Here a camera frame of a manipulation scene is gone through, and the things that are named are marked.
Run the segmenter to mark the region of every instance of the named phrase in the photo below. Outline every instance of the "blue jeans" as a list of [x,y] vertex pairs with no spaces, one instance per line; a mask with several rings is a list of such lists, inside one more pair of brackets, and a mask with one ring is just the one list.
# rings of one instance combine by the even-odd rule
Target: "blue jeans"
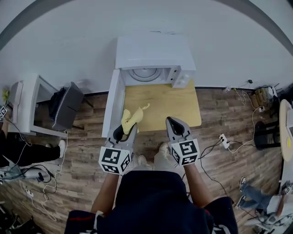
[[270,200],[271,195],[263,194],[259,189],[254,188],[248,183],[242,185],[242,194],[246,197],[251,198],[250,201],[241,201],[239,206],[242,209],[245,208],[254,208],[254,209],[263,209],[266,211]]

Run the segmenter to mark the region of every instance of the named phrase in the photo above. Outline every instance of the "black bag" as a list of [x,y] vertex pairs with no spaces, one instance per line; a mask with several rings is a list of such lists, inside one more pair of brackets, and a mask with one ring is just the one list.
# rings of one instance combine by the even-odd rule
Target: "black bag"
[[55,116],[58,111],[59,104],[66,92],[66,89],[63,87],[58,92],[54,93],[49,102],[49,116],[55,121]]

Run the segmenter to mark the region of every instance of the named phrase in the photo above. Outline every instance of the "white marker cube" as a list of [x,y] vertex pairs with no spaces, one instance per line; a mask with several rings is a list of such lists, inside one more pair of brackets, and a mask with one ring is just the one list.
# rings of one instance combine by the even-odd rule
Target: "white marker cube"
[[171,155],[176,162],[181,166],[195,163],[200,154],[200,149],[196,139],[187,140],[179,143],[169,142]]
[[130,151],[101,147],[99,164],[103,171],[123,175],[130,162]]

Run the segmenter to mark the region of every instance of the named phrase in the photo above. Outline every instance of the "white table leg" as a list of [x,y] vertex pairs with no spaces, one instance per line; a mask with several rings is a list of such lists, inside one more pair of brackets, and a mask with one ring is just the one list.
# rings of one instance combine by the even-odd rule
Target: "white table leg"
[[53,130],[46,129],[46,128],[41,128],[41,127],[34,126],[34,125],[31,126],[31,131],[37,132],[37,133],[44,133],[44,134],[48,134],[48,135],[53,135],[53,136],[57,136],[57,137],[61,137],[61,138],[67,137],[66,133],[61,133],[61,132],[53,131]]

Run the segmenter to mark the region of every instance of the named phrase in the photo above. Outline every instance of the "round wooden table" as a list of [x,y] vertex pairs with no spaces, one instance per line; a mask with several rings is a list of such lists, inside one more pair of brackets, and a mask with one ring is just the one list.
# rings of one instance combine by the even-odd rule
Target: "round wooden table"
[[287,124],[287,112],[291,109],[290,103],[283,99],[280,104],[280,112],[279,112],[279,127],[280,127],[280,142],[281,142],[281,151],[282,156],[285,161],[290,161],[293,156],[293,146],[288,146],[287,142],[290,138],[290,134],[286,127]]

